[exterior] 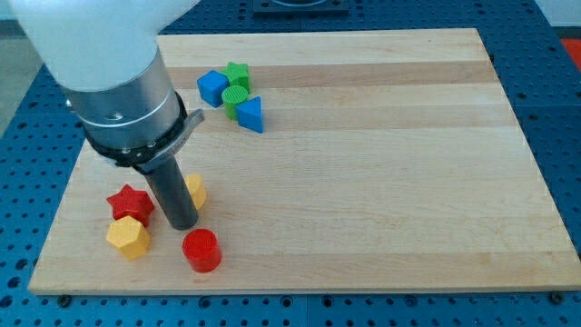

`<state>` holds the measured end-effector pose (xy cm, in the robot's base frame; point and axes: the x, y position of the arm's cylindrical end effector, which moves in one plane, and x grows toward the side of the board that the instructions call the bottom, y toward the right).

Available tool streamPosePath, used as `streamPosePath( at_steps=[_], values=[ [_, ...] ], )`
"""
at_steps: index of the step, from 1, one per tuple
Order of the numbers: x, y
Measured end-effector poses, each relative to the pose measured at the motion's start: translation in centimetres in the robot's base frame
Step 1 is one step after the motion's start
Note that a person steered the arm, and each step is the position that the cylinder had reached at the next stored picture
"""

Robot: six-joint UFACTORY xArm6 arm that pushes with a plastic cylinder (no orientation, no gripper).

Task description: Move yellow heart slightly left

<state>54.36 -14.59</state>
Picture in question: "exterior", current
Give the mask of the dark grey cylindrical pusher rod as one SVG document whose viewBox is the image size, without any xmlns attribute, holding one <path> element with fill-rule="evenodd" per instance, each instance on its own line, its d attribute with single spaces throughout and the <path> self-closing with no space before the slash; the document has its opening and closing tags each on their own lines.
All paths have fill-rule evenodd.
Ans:
<svg viewBox="0 0 581 327">
<path fill-rule="evenodd" d="M 172 228 L 188 230 L 197 223 L 197 209 L 174 158 L 146 173 L 144 177 Z"/>
</svg>

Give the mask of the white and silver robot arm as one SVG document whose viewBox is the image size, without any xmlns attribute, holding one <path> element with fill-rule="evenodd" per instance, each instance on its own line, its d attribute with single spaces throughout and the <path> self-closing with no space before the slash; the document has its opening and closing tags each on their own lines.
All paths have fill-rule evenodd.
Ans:
<svg viewBox="0 0 581 327">
<path fill-rule="evenodd" d="M 8 4 L 62 87 L 93 149 L 141 173 L 173 228 L 192 228 L 198 213 L 174 156 L 204 113 L 186 111 L 156 37 L 195 1 Z"/>
</svg>

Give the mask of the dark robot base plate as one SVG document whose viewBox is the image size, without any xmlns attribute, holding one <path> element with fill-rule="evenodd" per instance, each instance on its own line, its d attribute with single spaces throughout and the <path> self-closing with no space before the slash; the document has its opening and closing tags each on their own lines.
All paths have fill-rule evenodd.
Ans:
<svg viewBox="0 0 581 327">
<path fill-rule="evenodd" d="M 349 0 L 251 0 L 254 15 L 347 14 Z"/>
</svg>

